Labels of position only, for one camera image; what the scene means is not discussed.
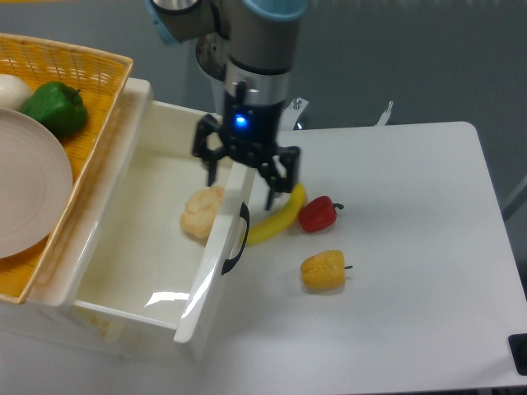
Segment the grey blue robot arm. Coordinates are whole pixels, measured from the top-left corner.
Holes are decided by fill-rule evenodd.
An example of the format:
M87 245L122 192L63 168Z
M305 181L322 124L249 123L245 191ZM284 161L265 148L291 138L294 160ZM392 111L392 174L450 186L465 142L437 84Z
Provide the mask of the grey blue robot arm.
M222 120L210 114L197 124L192 154L216 181L217 162L256 169L266 180L267 207L298 180L301 151L277 144L305 1L148 1L164 42L201 39L219 44L217 68L223 83Z

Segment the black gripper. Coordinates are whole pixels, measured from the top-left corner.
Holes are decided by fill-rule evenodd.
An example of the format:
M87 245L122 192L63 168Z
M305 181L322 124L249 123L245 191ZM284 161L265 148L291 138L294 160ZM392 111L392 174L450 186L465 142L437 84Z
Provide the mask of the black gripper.
M277 144L282 105L252 104L250 93L247 81L237 82L234 92L224 96L223 120L207 114L198 121L192 155L208 171L207 186L215 184L224 157L256 169L269 186L265 210L270 211L276 198L296 186L301 150Z

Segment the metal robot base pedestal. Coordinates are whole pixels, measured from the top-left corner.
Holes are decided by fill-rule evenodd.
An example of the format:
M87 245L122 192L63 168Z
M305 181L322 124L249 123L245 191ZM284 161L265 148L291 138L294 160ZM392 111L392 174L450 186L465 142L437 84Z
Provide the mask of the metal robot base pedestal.
M222 38L218 33L211 33L198 39L195 50L198 65L211 82L215 110L218 116L223 115L228 49L229 41L227 39ZM280 131L304 129L304 112L308 104L308 100L295 97L282 110L278 129Z

